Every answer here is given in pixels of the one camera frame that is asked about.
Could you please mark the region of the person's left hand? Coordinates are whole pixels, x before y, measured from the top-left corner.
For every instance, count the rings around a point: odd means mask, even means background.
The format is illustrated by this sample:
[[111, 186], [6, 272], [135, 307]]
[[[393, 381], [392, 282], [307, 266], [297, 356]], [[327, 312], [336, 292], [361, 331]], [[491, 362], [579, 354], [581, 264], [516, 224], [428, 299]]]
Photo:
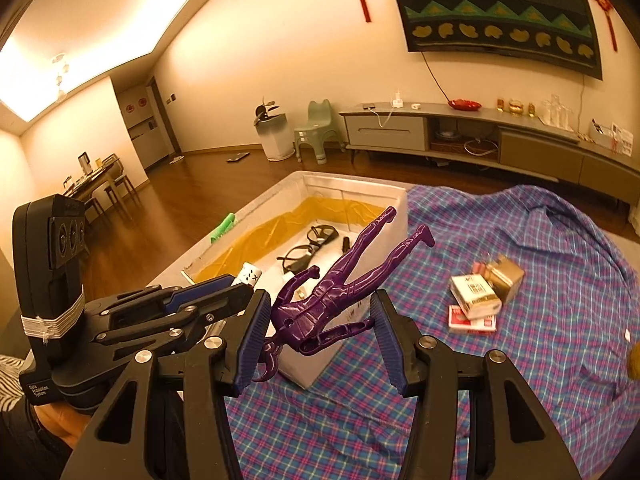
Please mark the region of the person's left hand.
[[79, 413], [70, 404], [62, 401], [34, 407], [40, 424], [52, 436], [62, 440], [72, 450], [76, 448], [82, 434], [91, 422], [91, 416]]

